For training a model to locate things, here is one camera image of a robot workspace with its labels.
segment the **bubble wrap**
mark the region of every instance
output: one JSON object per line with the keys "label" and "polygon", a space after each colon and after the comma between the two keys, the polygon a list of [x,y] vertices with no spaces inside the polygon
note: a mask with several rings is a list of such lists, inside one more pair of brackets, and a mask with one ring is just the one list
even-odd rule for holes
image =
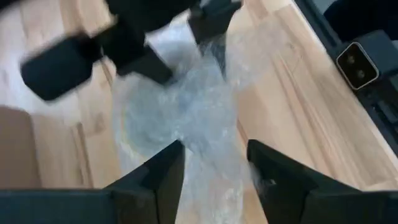
{"label": "bubble wrap", "polygon": [[234,94],[263,75],[284,45],[274,21],[195,44],[186,23],[147,37],[174,71],[167,87],[133,74],[114,91],[114,133],[124,174],[180,139],[187,148],[176,223],[244,223],[250,168],[238,142]]}

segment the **wooden floor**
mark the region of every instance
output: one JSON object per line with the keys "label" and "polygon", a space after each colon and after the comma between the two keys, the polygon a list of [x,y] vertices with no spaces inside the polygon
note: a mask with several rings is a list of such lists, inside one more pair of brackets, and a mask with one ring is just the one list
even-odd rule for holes
{"label": "wooden floor", "polygon": [[[398,159],[291,0],[245,0],[228,32],[272,20],[286,43],[237,96],[243,141],[255,138],[362,190],[398,189]],[[121,176],[111,129],[109,62],[90,83],[52,104],[23,84],[19,63],[65,33],[111,22],[103,0],[28,0],[0,12],[0,103],[33,115],[44,187],[104,187]],[[246,223],[266,223],[254,190]]]}

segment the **black plastic part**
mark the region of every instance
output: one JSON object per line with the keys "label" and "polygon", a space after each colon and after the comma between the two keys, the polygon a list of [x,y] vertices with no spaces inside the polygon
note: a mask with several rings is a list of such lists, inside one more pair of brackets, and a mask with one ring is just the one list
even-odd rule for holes
{"label": "black plastic part", "polygon": [[22,79],[43,100],[54,100],[91,77],[99,52],[85,34],[68,37],[24,63]]}
{"label": "black plastic part", "polygon": [[219,0],[210,1],[209,5],[204,7],[192,8],[188,22],[196,42],[199,44],[211,37],[224,34],[232,16],[241,6],[240,1]]}
{"label": "black plastic part", "polygon": [[338,58],[337,64],[352,89],[358,90],[379,78],[379,69],[359,42],[352,43]]}
{"label": "black plastic part", "polygon": [[175,141],[103,190],[0,190],[0,223],[173,224],[184,161]]}
{"label": "black plastic part", "polygon": [[198,0],[105,1],[113,15],[126,21],[131,29],[142,33],[166,26],[175,16],[199,2]]}
{"label": "black plastic part", "polygon": [[144,33],[135,33],[120,19],[93,38],[117,69],[144,55]]}
{"label": "black plastic part", "polygon": [[[354,27],[354,29],[350,30],[358,30],[356,31],[359,32],[358,37],[349,42],[342,42],[325,16],[321,14],[316,5],[314,5],[313,0],[295,0],[295,2],[325,46],[332,61],[336,63],[340,54],[346,50],[352,42],[359,42],[363,46],[364,51],[372,59],[377,70],[379,70],[379,78],[375,82],[353,91],[383,137],[398,156],[398,124],[390,123],[388,119],[390,114],[398,114],[398,108],[395,106],[396,101],[398,101],[398,50],[392,44],[391,39],[381,30],[375,30],[374,32],[360,36],[366,32],[363,32],[364,29],[361,27]],[[360,4],[373,4],[372,2],[361,2]],[[356,10],[357,7],[355,7],[355,4],[357,3],[351,3],[354,3],[354,7],[352,7],[351,10]],[[347,11],[348,8],[341,8],[341,10]],[[346,12],[341,16],[339,14],[332,15],[330,13],[331,11],[325,13],[328,19],[332,20],[334,17],[340,23],[343,22],[342,18],[344,18],[344,16],[349,18],[355,15],[355,12],[352,14]],[[348,21],[345,24],[345,29],[347,29],[347,24],[362,22],[363,20],[361,18],[356,21]],[[346,73],[345,75],[348,77],[356,76],[356,74],[352,73]],[[379,104],[382,101],[387,103],[387,106],[381,108]]]}
{"label": "black plastic part", "polygon": [[362,45],[379,70],[379,79],[398,74],[398,50],[386,32],[375,30],[354,41]]}
{"label": "black plastic part", "polygon": [[260,175],[257,193],[270,224],[301,223],[307,196],[320,185],[336,192],[357,191],[256,140],[248,143],[248,160]]}
{"label": "black plastic part", "polygon": [[117,72],[120,76],[137,72],[161,85],[171,82],[173,78],[173,71],[150,47],[144,49],[141,57],[119,67]]}
{"label": "black plastic part", "polygon": [[269,224],[393,224],[398,192],[361,192],[250,140],[248,159]]}

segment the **packaging material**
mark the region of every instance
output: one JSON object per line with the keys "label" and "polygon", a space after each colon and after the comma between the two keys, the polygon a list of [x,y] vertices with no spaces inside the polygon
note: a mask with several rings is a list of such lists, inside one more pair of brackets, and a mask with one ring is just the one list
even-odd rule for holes
{"label": "packaging material", "polygon": [[187,148],[177,223],[243,223],[243,192],[252,181],[234,93],[263,75],[285,38],[270,19],[197,46],[186,23],[172,24],[148,39],[173,69],[173,83],[160,86],[139,74],[114,83],[114,131],[125,174],[176,139]]}

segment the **plastic wrap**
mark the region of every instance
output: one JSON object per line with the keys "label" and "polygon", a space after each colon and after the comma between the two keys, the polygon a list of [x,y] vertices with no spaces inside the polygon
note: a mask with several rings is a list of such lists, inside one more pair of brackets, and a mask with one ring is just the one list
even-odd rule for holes
{"label": "plastic wrap", "polygon": [[265,21],[201,46],[186,24],[148,39],[176,79],[164,87],[135,74],[114,83],[123,172],[180,139],[187,160],[177,223],[242,223],[243,192],[252,182],[238,141],[234,92],[263,75],[284,35]]}

